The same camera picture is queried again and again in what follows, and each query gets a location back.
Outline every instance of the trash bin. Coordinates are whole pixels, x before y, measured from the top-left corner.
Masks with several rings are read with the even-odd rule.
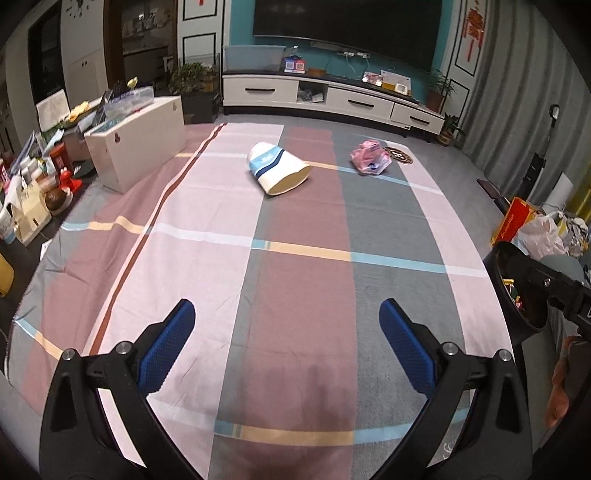
[[[526,281],[520,280],[522,275],[512,270],[509,260],[516,255],[525,255],[519,248],[509,242],[498,242],[484,259],[484,265],[491,278],[496,296],[505,316],[509,330],[511,345],[517,346],[536,333],[540,333],[548,319],[548,304],[543,293]],[[515,302],[507,292],[504,278],[515,280],[515,287],[523,302],[523,315],[515,306]]]

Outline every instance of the teal wall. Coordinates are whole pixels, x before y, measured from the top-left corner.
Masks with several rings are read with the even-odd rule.
[[[437,44],[433,56],[433,67],[440,68],[443,61],[443,54],[447,43],[447,36],[452,24],[452,8],[454,0],[442,0],[441,20],[439,23],[439,33],[437,35]],[[304,57],[308,67],[326,69],[333,75],[354,77],[353,70],[347,64],[344,57],[337,55],[331,50],[310,47],[306,40],[296,40],[295,38],[269,38],[253,37],[252,24],[254,21],[255,0],[233,0],[230,18],[230,45],[285,45],[293,47],[298,45],[298,54]],[[367,62],[354,57],[349,59],[350,65],[355,69],[357,77],[361,76],[367,70]],[[419,69],[406,65],[405,63],[388,59],[379,55],[372,55],[369,59],[370,71],[379,72],[380,70],[394,69],[395,73],[410,77],[412,80],[413,96],[424,103],[426,101],[425,81],[427,74]]]

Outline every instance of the white storage box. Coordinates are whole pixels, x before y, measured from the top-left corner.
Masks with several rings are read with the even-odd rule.
[[[86,145],[101,183],[125,193],[156,171],[187,141],[181,97],[157,97],[154,103],[108,128],[109,122],[85,133]]]

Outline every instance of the window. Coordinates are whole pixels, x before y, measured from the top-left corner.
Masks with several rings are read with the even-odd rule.
[[[58,2],[29,28],[29,75],[35,103],[65,89],[60,13],[61,2]]]

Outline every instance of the pink plastic bag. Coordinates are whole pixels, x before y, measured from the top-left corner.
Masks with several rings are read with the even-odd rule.
[[[366,140],[351,152],[351,162],[361,175],[379,175],[392,160],[378,141]]]

